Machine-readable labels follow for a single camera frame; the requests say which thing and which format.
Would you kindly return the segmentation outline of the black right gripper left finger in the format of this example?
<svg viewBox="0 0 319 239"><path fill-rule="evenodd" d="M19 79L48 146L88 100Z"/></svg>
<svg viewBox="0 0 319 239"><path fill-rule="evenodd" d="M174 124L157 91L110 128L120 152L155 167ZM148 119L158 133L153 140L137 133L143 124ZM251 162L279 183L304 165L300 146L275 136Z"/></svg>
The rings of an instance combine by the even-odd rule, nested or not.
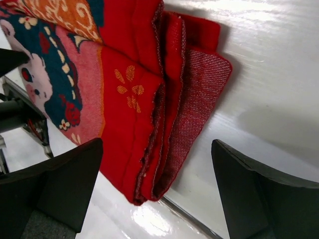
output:
<svg viewBox="0 0 319 239"><path fill-rule="evenodd" d="M2 239L73 239L81 232L103 156L95 138L0 177Z"/></svg>

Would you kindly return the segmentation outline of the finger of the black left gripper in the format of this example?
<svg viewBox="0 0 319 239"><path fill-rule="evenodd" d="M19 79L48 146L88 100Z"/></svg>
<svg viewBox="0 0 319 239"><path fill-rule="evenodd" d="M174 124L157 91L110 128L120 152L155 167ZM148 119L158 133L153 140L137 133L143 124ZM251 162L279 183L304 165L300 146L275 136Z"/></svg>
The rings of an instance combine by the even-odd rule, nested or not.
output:
<svg viewBox="0 0 319 239"><path fill-rule="evenodd" d="M20 65L27 63L29 57L27 54L21 51L0 49L0 77L19 67Z"/></svg>

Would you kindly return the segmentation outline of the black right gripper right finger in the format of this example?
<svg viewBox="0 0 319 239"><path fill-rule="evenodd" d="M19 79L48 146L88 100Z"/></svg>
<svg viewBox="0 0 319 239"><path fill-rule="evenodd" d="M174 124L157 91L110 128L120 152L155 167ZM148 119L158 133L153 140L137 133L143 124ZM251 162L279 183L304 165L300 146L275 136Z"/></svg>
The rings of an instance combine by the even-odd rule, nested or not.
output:
<svg viewBox="0 0 319 239"><path fill-rule="evenodd" d="M319 184L250 158L220 140L211 156L232 239L317 239Z"/></svg>

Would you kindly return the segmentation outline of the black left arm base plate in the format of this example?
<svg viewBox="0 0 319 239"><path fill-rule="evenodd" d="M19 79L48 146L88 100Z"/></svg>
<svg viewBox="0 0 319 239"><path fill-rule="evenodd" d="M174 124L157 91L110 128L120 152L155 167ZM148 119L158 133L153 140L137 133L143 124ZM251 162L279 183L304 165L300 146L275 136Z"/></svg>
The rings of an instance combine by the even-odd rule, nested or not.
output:
<svg viewBox="0 0 319 239"><path fill-rule="evenodd" d="M22 128L36 143L42 146L44 154L48 158L53 158L53 152L50 147L47 119L39 109L37 109L29 99L25 90L10 80L8 77L2 77L3 93L9 99L21 100L24 103L23 116L26 119Z"/></svg>

